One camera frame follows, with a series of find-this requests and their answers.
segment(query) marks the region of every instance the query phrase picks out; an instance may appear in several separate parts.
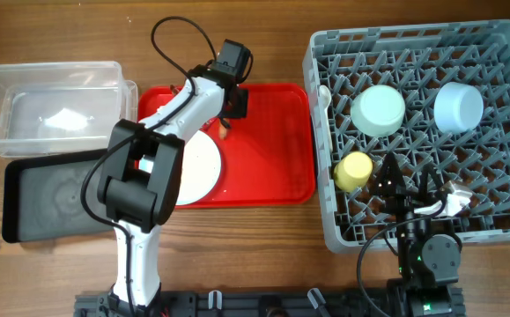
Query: plastic bin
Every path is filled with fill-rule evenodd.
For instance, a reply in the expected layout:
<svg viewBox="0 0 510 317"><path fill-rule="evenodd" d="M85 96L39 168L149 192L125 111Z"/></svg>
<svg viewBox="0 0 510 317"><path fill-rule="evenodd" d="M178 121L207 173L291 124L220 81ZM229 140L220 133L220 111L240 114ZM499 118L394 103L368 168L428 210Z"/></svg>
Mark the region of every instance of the plastic bin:
<svg viewBox="0 0 510 317"><path fill-rule="evenodd" d="M351 151L366 152L374 172L393 151L408 188L433 163L444 181L463 181L475 192L458 217L433 221L464 243L510 240L510 20L388 26L314 33L303 61L304 81L317 151L317 188L328 248L358 252L392 217L365 187L351 194L336 188L332 169ZM441 133L433 104L447 82L474 85L483 95L480 125L460 135ZM392 136L369 137L351 123L350 106L371 85L391 85L405 98L402 127ZM328 117L318 87L333 96ZM333 149L329 152L327 134ZM396 244L395 231L389 233ZM387 248L376 240L372 249Z"/></svg>
<svg viewBox="0 0 510 317"><path fill-rule="evenodd" d="M137 118L137 97L116 62L0 65L0 156L107 147L120 118Z"/></svg>

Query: black tray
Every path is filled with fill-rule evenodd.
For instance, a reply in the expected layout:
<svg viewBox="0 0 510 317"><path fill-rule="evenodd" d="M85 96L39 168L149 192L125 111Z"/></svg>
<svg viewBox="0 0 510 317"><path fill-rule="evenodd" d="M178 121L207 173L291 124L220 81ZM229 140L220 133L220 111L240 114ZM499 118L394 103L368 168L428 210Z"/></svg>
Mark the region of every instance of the black tray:
<svg viewBox="0 0 510 317"><path fill-rule="evenodd" d="M83 151L11 162L4 175L2 238L8 243L53 239L111 230L94 221L80 203L80 187L93 164L106 150ZM94 174L86 199L100 217Z"/></svg>

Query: wooden table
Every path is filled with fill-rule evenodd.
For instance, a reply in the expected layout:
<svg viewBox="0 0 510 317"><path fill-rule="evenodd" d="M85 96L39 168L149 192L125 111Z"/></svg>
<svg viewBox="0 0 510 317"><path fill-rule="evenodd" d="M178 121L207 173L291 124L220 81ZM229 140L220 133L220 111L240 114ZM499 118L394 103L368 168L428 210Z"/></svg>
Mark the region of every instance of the wooden table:
<svg viewBox="0 0 510 317"><path fill-rule="evenodd" d="M249 82L303 85L301 60L315 31L510 18L510 1L63 2L0 6L0 63L114 60L141 92L181 84L182 75L152 49L149 32L158 19L183 15L203 26L216 48L229 38L254 52ZM185 68L210 57L192 27L171 23L159 40ZM0 225L6 164L0 158ZM165 290L356 285L357 256L332 254L324 245L317 195L289 207L178 210L159 248ZM113 234L22 245L0 236L0 315L70 316L76 294L106 290L115 274ZM460 274L469 316L510 316L510 245L466 247ZM390 252L366 257L367 285L396 276Z"/></svg>

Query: plastic dish rack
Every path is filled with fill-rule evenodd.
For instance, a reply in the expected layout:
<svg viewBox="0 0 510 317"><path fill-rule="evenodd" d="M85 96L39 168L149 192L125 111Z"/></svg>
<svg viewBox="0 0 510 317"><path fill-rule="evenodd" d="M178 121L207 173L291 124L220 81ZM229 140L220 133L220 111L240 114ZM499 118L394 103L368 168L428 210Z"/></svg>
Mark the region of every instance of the plastic dish rack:
<svg viewBox="0 0 510 317"><path fill-rule="evenodd" d="M317 32L303 71L323 231L331 251L358 252L395 220L379 212L383 201L368 187L350 194L336 188L333 168L351 151L372 158L373 175L386 152L393 151L408 188L414 189L423 166L434 164L443 181L462 181L475 194L468 210L436 219L433 228L453 230L465 243L510 240L510 20ZM451 81L474 85L484 97L480 125L460 135L441 133L433 119L437 92ZM320 85L333 96L328 117L319 100ZM352 101L372 85L391 85L405 98L403 125L392 136L366 136L351 122ZM394 235L389 233L392 244ZM387 246L376 240L371 248Z"/></svg>

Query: white cup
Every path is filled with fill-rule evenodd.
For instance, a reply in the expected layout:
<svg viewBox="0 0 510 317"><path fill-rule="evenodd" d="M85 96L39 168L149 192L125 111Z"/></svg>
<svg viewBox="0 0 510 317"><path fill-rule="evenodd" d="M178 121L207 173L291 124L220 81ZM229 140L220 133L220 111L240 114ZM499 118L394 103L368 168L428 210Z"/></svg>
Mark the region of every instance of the white cup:
<svg viewBox="0 0 510 317"><path fill-rule="evenodd" d="M459 134L475 128L483 112L482 94L471 85L448 83L434 101L434 121L443 133Z"/></svg>
<svg viewBox="0 0 510 317"><path fill-rule="evenodd" d="M352 102L354 126L368 136L389 136L403 122L405 101L402 94L388 85L375 85L362 92Z"/></svg>

